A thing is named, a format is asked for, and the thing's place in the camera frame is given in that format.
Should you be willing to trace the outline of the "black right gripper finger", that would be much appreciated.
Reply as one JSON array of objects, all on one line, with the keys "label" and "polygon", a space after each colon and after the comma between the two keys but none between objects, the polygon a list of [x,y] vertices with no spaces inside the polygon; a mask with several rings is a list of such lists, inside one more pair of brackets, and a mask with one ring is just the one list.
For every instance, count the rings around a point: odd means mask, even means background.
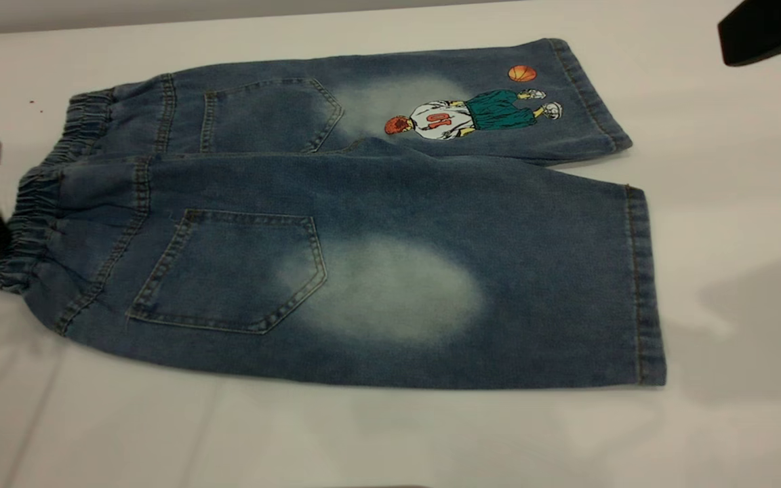
[{"label": "black right gripper finger", "polygon": [[781,54],[781,1],[743,1],[718,24],[722,59],[746,66]]}]

